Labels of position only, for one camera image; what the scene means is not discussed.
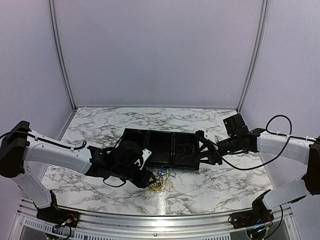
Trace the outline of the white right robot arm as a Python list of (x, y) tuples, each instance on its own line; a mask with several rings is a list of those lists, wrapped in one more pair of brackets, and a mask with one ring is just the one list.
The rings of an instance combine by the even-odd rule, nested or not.
[(273, 154), (274, 162), (279, 157), (298, 161), (307, 166), (306, 173), (295, 180), (260, 195), (248, 212), (247, 219), (258, 224), (267, 216), (267, 210), (294, 203), (309, 195), (320, 193), (320, 140), (311, 137), (298, 137), (291, 134), (270, 132), (264, 128), (255, 128), (246, 133), (236, 133), (222, 141), (215, 142), (207, 134), (198, 130), (196, 139), (202, 143), (206, 152), (197, 153), (197, 159), (207, 158), (210, 165), (222, 164), (227, 155), (246, 152)]

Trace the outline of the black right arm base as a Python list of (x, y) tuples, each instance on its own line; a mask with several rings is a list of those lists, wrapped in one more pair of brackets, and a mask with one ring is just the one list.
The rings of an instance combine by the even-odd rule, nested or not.
[(252, 202), (251, 210), (243, 210), (230, 214), (228, 222), (232, 224), (234, 229), (256, 226), (274, 220), (272, 211), (270, 209), (267, 209), (267, 207), (263, 203), (264, 196), (270, 191), (271, 190), (269, 189), (259, 195)]

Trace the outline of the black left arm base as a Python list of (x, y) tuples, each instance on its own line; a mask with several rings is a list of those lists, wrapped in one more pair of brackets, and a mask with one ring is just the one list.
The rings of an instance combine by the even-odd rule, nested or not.
[(65, 226), (76, 228), (79, 222), (80, 213), (78, 211), (58, 207), (56, 195), (52, 190), (50, 190), (49, 193), (51, 196), (49, 207), (39, 208), (34, 203), (37, 210), (36, 217), (40, 220), (55, 224), (57, 228)]

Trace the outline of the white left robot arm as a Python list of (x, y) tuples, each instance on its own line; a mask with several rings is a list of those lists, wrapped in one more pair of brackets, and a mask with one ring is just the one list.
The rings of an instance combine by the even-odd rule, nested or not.
[(56, 206), (54, 194), (33, 174), (30, 162), (55, 165), (103, 180), (116, 177), (141, 189), (156, 182), (153, 172), (144, 167), (149, 151), (133, 141), (106, 148), (87, 145), (85, 141), (81, 146), (73, 146), (31, 130), (27, 121), (19, 122), (0, 138), (0, 175), (12, 179), (53, 223), (63, 219), (63, 211)]

